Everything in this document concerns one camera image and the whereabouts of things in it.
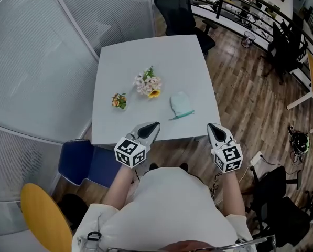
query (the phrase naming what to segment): light blue cloth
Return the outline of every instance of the light blue cloth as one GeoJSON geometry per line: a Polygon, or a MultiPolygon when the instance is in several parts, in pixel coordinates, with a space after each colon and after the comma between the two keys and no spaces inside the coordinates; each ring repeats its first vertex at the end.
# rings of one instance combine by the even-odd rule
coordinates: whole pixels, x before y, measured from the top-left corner
{"type": "Polygon", "coordinates": [[[195,112],[191,107],[189,97],[183,91],[172,95],[170,97],[170,104],[175,113],[175,117],[170,120],[176,120],[195,112]]]}

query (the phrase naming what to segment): person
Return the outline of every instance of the person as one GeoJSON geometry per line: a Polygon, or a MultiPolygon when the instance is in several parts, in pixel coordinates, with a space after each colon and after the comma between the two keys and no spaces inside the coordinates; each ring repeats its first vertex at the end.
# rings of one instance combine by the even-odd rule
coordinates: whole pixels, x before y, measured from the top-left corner
{"type": "MultiPolygon", "coordinates": [[[[209,188],[187,172],[187,164],[152,164],[125,204],[134,170],[122,165],[102,204],[90,205],[73,237],[72,251],[83,251],[81,238],[92,231],[101,233],[101,251],[190,251],[252,240],[235,172],[222,175],[222,213],[209,188]]],[[[246,249],[242,251],[256,251],[254,245],[246,249]]]]}

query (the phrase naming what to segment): white sleeve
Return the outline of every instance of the white sleeve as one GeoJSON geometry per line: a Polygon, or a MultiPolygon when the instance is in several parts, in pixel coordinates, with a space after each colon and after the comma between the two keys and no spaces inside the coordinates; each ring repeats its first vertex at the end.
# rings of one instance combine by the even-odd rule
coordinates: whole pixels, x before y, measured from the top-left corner
{"type": "MultiPolygon", "coordinates": [[[[250,231],[247,227],[247,218],[239,215],[228,215],[226,219],[230,222],[232,227],[235,229],[238,239],[245,241],[253,240],[250,231]]],[[[255,245],[252,245],[252,251],[256,252],[255,245]]]]}
{"type": "Polygon", "coordinates": [[[97,232],[101,226],[117,212],[118,209],[110,205],[91,204],[73,236],[71,244],[72,252],[80,252],[81,247],[79,245],[79,239],[86,239],[88,233],[97,232]]]}

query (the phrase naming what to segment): small flower bouquet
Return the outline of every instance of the small flower bouquet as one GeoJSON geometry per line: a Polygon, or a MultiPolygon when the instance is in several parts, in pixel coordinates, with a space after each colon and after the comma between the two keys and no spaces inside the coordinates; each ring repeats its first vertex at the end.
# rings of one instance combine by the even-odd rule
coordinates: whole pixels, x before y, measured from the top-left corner
{"type": "Polygon", "coordinates": [[[136,76],[134,83],[137,86],[137,92],[149,98],[158,97],[161,94],[161,79],[154,75],[152,66],[136,76]]]}
{"type": "Polygon", "coordinates": [[[125,107],[127,106],[127,99],[124,95],[126,95],[126,94],[125,93],[123,93],[123,94],[116,93],[112,97],[112,106],[119,107],[121,109],[125,109],[125,107]]]}

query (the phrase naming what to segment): forearm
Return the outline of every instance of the forearm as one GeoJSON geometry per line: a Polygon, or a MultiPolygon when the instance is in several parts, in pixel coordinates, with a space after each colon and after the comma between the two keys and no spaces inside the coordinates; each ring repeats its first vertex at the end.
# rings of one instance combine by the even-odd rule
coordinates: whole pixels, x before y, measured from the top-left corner
{"type": "Polygon", "coordinates": [[[245,216],[245,204],[242,198],[235,172],[225,173],[223,177],[223,214],[245,216]]]}
{"type": "Polygon", "coordinates": [[[133,170],[125,165],[119,169],[102,204],[111,205],[118,210],[124,207],[133,180],[133,170]]]}

